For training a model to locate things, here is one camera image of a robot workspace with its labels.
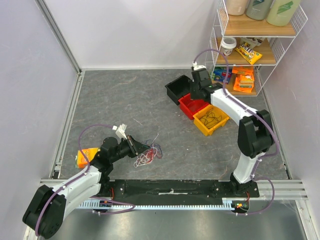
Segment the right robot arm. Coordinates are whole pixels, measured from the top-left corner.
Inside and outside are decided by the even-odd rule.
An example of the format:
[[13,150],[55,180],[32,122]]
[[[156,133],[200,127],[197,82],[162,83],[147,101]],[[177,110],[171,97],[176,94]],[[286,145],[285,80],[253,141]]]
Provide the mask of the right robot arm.
[[205,66],[191,68],[190,97],[204,100],[227,114],[238,126],[237,145],[240,158],[230,176],[228,188],[235,197],[242,196],[253,184],[254,171],[274,144],[271,116],[236,99],[221,83],[212,83]]

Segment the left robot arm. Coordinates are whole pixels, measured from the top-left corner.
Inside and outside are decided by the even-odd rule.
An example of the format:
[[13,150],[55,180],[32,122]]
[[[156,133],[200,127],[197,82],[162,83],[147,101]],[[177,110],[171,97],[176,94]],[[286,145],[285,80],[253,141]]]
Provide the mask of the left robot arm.
[[96,195],[104,197],[109,193],[109,174],[116,161],[135,158],[149,149],[149,145],[136,141],[131,135],[120,141],[114,137],[105,138],[81,172],[53,187],[44,184],[37,189],[22,222],[34,230],[36,236],[51,238],[80,204]]

